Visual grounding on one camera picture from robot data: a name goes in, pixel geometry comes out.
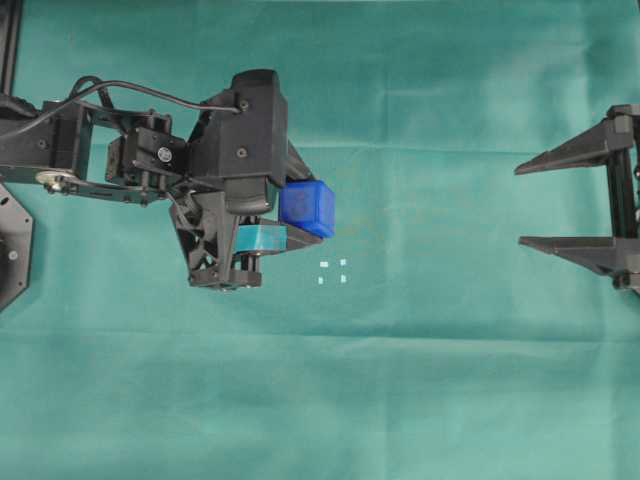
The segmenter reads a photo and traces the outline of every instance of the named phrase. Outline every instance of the black cable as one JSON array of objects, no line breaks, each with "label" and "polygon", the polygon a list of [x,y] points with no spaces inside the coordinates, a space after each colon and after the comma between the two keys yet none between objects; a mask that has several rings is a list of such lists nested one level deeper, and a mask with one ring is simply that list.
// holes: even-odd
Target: black cable
[{"label": "black cable", "polygon": [[[71,92],[69,92],[69,97],[67,98],[73,97],[76,93],[78,93],[80,87],[82,87],[87,82],[91,82],[95,85],[96,83],[101,83],[102,79],[96,77],[95,75],[86,75],[84,77],[80,77],[78,80],[76,80],[76,83],[73,84]],[[100,103],[103,107],[114,108],[113,102],[111,101],[111,97],[109,96],[109,92],[106,88],[101,88],[100,90],[98,90],[98,95],[100,96]]]},{"label": "black cable", "polygon": [[100,90],[105,87],[127,88],[129,90],[134,90],[136,92],[144,93],[145,95],[151,95],[152,97],[161,98],[162,100],[175,103],[177,105],[180,105],[181,107],[192,108],[194,110],[240,113],[240,110],[237,109],[236,107],[223,107],[219,105],[206,105],[201,103],[193,103],[178,97],[174,97],[173,95],[169,95],[168,93],[164,93],[159,90],[154,90],[153,88],[143,87],[142,85],[137,85],[135,83],[124,82],[122,80],[107,80],[105,82],[96,83],[91,87],[88,87],[88,88],[85,88],[84,90],[79,91],[75,95],[60,102],[56,107],[43,113],[38,118],[25,123],[22,127],[17,128],[16,130],[11,130],[10,132],[3,133],[2,135],[0,135],[0,140],[6,140],[8,138],[15,137],[16,135],[20,135],[22,133],[28,132],[29,130],[36,127],[37,125],[40,125],[45,120],[53,117],[60,111],[64,110],[72,103],[80,100],[81,98],[86,97],[87,95],[92,94],[96,90]]}]

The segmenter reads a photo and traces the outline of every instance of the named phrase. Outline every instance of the teal fabric surface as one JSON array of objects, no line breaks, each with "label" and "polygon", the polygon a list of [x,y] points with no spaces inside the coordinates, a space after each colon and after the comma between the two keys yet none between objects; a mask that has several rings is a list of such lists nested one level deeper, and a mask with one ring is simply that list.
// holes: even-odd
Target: teal fabric surface
[{"label": "teal fabric surface", "polygon": [[[36,104],[84,74],[197,101],[276,69],[337,225],[219,294],[187,286],[166,203],[11,185],[37,223],[0,318],[0,478],[638,478],[640,300],[517,245],[608,234],[605,172],[513,168],[640,101],[639,15],[25,0],[14,93]],[[196,119],[112,96],[180,136]],[[96,130],[90,178],[114,135]]]}]

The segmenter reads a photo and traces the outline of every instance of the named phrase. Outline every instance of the metal bracket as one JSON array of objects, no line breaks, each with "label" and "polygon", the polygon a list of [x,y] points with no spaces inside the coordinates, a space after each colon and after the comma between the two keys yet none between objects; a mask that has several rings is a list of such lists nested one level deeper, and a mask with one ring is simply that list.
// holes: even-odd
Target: metal bracket
[{"label": "metal bracket", "polygon": [[33,218],[0,184],[0,311],[29,285]]}]

